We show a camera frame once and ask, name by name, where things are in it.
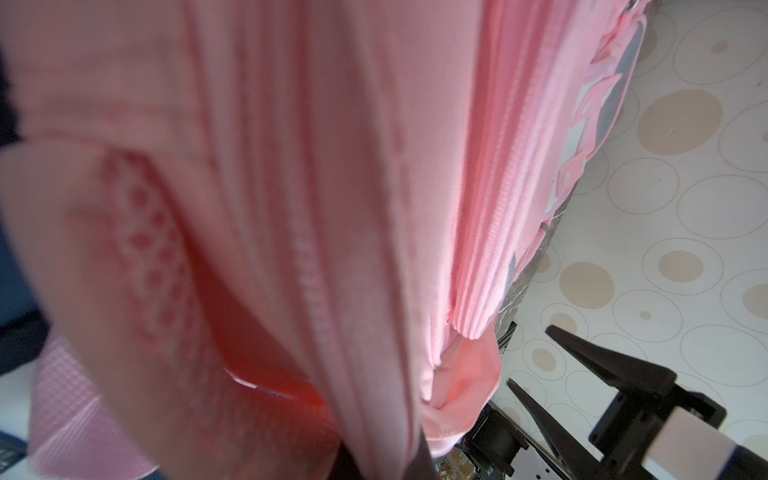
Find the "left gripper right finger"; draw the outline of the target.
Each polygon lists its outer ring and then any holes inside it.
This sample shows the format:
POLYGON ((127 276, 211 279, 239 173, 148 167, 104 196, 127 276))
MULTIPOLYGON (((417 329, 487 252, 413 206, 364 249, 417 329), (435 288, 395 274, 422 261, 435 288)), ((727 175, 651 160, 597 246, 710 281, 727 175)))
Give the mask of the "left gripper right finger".
POLYGON ((420 435, 419 446, 413 461, 407 468, 407 480, 439 480, 434 460, 430 454, 424 434, 420 435))

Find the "pink backpack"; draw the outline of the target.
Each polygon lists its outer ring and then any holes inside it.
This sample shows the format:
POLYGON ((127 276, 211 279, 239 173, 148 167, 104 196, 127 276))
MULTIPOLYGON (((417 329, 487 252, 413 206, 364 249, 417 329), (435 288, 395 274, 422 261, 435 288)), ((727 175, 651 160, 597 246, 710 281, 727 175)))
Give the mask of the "pink backpack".
POLYGON ((497 390, 642 1, 5 1, 50 479, 365 479, 497 390))

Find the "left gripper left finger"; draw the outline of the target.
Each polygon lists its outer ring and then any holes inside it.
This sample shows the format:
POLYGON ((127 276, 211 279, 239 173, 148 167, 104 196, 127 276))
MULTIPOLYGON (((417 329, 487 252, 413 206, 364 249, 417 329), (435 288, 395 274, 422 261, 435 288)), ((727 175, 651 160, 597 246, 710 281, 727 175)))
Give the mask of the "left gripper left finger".
POLYGON ((353 458, 345 444, 341 444, 337 452, 333 467, 327 477, 328 480, 364 480, 357 462, 353 458))

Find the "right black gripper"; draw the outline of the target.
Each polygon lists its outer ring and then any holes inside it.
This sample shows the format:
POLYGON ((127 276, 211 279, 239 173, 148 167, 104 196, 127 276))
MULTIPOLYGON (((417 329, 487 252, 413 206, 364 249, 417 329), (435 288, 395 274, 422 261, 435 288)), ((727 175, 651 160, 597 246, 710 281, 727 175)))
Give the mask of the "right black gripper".
POLYGON ((605 479, 606 472, 610 479, 651 479, 642 454, 675 408, 715 428, 726 417, 726 409, 707 395, 675 386, 677 374, 669 368, 595 345, 555 325, 545 333, 605 384, 620 390, 589 436, 603 454, 600 463, 522 387, 506 380, 572 479, 605 479))

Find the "navy blue backpack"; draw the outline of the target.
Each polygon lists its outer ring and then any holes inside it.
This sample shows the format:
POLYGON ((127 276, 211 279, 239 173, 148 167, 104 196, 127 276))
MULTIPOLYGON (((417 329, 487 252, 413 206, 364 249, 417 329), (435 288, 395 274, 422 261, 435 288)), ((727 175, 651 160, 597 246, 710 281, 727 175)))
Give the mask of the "navy blue backpack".
POLYGON ((1 375, 37 359, 48 333, 49 325, 1 232, 1 375))

